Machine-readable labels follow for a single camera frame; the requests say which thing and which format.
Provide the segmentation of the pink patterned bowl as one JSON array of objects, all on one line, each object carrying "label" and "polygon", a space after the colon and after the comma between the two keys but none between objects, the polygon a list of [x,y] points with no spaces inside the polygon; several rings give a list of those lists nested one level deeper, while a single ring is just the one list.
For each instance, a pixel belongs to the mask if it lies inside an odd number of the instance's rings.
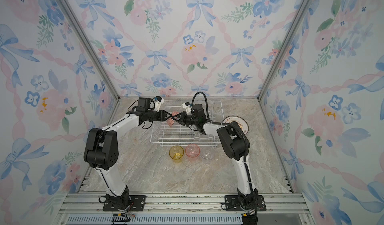
[{"label": "pink patterned bowl", "polygon": [[[179,114],[179,112],[174,111],[174,112],[172,112],[171,117],[176,116],[176,115],[178,115],[178,114]],[[172,119],[172,118],[169,118],[169,119],[167,120],[167,124],[169,125],[169,127],[172,127],[174,123],[175,123],[175,120]]]}]

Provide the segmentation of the yellow glass cup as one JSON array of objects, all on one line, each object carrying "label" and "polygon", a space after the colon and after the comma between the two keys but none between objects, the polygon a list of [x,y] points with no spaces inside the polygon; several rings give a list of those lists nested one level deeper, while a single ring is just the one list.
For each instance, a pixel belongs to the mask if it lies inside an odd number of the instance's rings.
[{"label": "yellow glass cup", "polygon": [[184,148],[181,146],[172,146],[169,150],[169,156],[174,163],[180,163],[185,154]]}]

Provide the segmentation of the pink glass cup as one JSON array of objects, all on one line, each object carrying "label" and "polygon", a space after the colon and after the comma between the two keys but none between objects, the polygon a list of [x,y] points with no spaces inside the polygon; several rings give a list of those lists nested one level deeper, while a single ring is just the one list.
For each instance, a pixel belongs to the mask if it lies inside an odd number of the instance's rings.
[{"label": "pink glass cup", "polygon": [[197,160],[200,156],[201,149],[197,144],[189,144],[185,148],[185,153],[190,161]]}]

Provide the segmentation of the clear drinking glass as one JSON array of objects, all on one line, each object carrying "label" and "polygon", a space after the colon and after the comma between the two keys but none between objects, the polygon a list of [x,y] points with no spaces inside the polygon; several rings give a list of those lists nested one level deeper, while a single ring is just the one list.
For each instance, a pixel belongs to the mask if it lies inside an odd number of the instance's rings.
[{"label": "clear drinking glass", "polygon": [[201,150],[201,157],[203,159],[203,161],[211,161],[215,158],[215,149],[213,148],[208,148],[208,147],[204,147],[202,150]]}]

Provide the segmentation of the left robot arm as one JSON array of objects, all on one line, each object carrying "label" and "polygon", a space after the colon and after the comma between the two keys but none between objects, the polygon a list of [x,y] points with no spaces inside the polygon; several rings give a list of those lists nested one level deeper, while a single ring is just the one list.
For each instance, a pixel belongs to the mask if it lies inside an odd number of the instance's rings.
[{"label": "left robot arm", "polygon": [[116,122],[103,128],[93,128],[88,133],[84,161],[94,168],[107,187],[103,204],[120,211],[132,204],[129,188],[123,182],[116,165],[119,158],[118,140],[132,129],[146,122],[165,122],[171,113],[162,110],[164,99],[140,97],[137,105]]}]

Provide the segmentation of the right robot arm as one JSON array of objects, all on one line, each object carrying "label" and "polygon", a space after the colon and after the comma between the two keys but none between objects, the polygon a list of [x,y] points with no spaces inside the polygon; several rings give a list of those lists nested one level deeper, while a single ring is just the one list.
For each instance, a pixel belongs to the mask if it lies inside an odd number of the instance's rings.
[{"label": "right robot arm", "polygon": [[182,112],[172,116],[172,119],[186,127],[194,126],[201,134],[219,137],[225,154],[234,164],[241,207],[245,211],[256,210],[259,194],[248,164],[250,141],[238,123],[212,121],[202,104],[193,105],[190,113]]}]

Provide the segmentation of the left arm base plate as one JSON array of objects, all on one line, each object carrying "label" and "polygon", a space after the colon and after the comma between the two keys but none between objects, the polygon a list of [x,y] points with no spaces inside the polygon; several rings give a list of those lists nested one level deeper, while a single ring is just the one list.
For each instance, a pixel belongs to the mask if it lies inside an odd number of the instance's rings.
[{"label": "left arm base plate", "polygon": [[105,195],[99,197],[99,202],[104,205],[104,212],[142,212],[144,210],[146,196],[133,195],[124,198]]}]

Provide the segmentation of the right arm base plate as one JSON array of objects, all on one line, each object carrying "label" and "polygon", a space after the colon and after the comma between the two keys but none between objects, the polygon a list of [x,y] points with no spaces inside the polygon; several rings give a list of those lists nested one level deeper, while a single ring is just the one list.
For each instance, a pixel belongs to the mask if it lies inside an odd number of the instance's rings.
[{"label": "right arm base plate", "polygon": [[257,212],[266,212],[267,207],[264,197],[257,195],[253,199],[252,195],[243,198],[238,195],[226,195],[225,201],[222,203],[222,210],[227,212],[251,212],[256,209]]}]

